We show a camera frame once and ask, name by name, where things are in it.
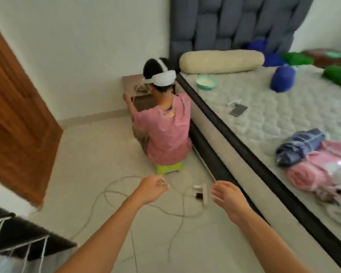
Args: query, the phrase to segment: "black phone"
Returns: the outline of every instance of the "black phone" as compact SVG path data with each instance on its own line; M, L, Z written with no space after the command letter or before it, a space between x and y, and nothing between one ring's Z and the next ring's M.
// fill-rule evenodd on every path
M242 105L242 104L236 104L235 108L231 110L229 113L230 115L233 115L235 117L239 117L242 113L245 112L245 110L248 109L247 106Z

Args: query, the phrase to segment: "baseboard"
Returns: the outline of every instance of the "baseboard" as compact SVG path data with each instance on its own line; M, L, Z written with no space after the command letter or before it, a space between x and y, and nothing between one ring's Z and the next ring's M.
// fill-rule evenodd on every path
M59 120L58 123L63 129L68 129L70 127L78 126L81 124L93 123L112 118L126 117L128 115L129 112L127 109L119 109L88 116L73 117L66 120Z

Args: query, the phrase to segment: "gray headboard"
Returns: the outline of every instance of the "gray headboard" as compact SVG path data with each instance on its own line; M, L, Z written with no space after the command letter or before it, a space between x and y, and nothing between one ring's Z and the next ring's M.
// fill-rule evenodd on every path
M267 38L268 52L285 53L313 0L171 0L169 59L178 67L192 50L241 49Z

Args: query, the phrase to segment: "teal bowl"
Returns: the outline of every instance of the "teal bowl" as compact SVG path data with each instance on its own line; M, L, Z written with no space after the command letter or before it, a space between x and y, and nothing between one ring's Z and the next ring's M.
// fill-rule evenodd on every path
M204 90L211 90L218 84L217 80L205 76L196 79L197 86Z

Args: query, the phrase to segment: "wooden door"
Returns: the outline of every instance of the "wooden door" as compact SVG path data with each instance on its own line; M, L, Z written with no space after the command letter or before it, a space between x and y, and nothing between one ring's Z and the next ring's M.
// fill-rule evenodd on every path
M0 34L0 182L40 206L62 132Z

